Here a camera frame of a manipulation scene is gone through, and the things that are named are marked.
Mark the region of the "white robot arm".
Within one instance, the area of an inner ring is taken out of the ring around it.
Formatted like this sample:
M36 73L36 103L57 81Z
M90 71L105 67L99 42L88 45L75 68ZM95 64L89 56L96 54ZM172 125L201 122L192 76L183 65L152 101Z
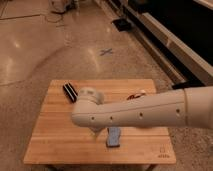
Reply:
M82 88L72 122L99 132L106 127L195 127L213 130L213 86L172 90L105 103L104 94Z

